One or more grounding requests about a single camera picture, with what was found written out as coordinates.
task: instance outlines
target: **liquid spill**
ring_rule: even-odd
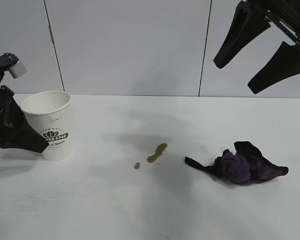
[[[154,154],[148,156],[146,161],[148,163],[153,164],[162,155],[162,153],[166,150],[167,147],[168,147],[167,143],[161,143],[159,146],[156,147]]]
[[[141,166],[141,163],[140,163],[140,162],[136,162],[133,168],[134,168],[135,170],[139,170],[139,169],[140,169],[140,166]]]

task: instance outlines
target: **white paper cup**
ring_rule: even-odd
[[[44,91],[26,98],[20,105],[29,124],[48,142],[42,156],[58,161],[71,153],[71,97],[63,91]]]

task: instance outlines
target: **purple rag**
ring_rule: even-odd
[[[234,147],[235,155],[227,149],[222,156],[217,157],[213,166],[202,166],[189,157],[185,157],[185,163],[218,178],[226,177],[238,185],[264,183],[284,176],[289,171],[285,166],[277,166],[268,161],[260,150],[248,141],[237,141]]]

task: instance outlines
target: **white table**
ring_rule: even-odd
[[[0,240],[300,240],[300,99],[74,95],[71,105],[71,157],[0,149]],[[288,175],[240,187],[184,164],[244,140]]]

